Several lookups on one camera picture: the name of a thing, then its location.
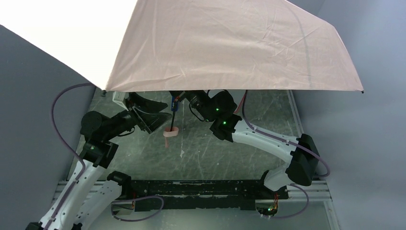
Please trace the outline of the pink folding umbrella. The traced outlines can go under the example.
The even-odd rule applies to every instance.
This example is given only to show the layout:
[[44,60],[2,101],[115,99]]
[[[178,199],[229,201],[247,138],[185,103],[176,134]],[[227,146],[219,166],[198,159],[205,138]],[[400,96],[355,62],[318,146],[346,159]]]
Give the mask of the pink folding umbrella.
[[286,0],[3,0],[0,24],[107,91],[363,91],[335,27]]

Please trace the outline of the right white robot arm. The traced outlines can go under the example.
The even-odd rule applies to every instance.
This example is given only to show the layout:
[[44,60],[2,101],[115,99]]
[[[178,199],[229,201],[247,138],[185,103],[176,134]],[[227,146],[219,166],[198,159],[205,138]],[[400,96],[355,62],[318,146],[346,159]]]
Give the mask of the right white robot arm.
[[187,100],[201,121],[211,123],[210,130],[219,140],[253,146],[281,159],[282,166],[265,173],[263,184],[269,190],[312,184],[320,156],[309,135],[285,136],[254,126],[245,116],[235,114],[237,104],[227,90],[213,96],[204,90],[170,91],[170,94],[173,104]]

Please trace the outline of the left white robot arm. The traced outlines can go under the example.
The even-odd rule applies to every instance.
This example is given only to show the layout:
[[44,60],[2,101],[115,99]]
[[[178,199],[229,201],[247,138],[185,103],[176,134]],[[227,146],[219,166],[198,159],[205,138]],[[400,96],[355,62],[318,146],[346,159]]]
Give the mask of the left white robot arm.
[[101,189],[87,198],[95,182],[108,168],[118,145],[111,142],[135,127],[149,134],[161,127],[171,114],[167,104],[141,97],[135,92],[124,99],[125,109],[112,117],[97,111],[87,112],[81,120],[80,133],[85,138],[75,170],[61,195],[47,213],[31,222],[28,230],[87,230],[114,200],[132,192],[131,177],[114,171]]

